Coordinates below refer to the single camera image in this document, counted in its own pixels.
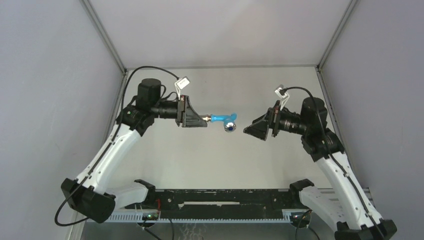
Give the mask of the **small metal pipe fitting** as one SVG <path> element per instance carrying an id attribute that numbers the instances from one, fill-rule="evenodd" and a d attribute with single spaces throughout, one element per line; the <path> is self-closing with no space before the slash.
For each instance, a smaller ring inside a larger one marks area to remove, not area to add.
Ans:
<path id="1" fill-rule="evenodd" d="M 205 122 L 211 122 L 212 116 L 211 115 L 201 115 L 200 116 Z"/>

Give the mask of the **blue plastic water faucet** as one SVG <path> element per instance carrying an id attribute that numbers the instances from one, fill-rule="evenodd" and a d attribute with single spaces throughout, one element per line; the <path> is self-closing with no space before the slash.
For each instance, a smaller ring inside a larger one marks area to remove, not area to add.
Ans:
<path id="1" fill-rule="evenodd" d="M 236 125 L 237 114 L 232 113 L 231 115 L 214 115 L 210 116 L 210 122 L 222 122 L 223 128 L 227 133 L 234 132 L 237 128 Z"/>

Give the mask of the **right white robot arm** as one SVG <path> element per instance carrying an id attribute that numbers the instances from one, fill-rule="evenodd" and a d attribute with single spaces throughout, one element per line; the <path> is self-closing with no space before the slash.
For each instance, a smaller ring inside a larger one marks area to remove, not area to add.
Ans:
<path id="1" fill-rule="evenodd" d="M 389 240 L 397 232 L 393 220 L 384 219 L 361 187 L 338 136 L 327 128 L 328 111 L 322 99 L 307 97 L 300 113 L 289 111 L 280 100 L 253 120 L 243 132 L 265 141 L 269 131 L 300 135 L 303 149 L 329 181 L 339 204 L 325 198 L 308 179 L 290 184 L 289 203 L 307 207 L 334 232 L 336 240 Z"/>

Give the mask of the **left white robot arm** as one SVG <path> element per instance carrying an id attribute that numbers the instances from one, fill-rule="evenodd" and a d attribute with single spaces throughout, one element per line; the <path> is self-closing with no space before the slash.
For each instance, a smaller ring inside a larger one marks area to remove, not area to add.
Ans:
<path id="1" fill-rule="evenodd" d="M 181 94 L 190 81 L 176 80 L 177 99 L 164 100 L 163 85 L 155 78 L 139 83 L 137 94 L 123 107 L 113 133 L 88 166 L 75 178 L 66 178 L 61 190 L 66 203 L 76 212 L 97 223 L 105 222 L 115 210 L 138 203 L 149 209 L 156 203 L 155 186 L 135 180 L 127 186 L 109 188 L 110 179 L 128 151 L 153 125 L 155 119 L 172 119 L 183 128 L 206 128 L 208 123 L 193 109 L 189 96 Z"/>

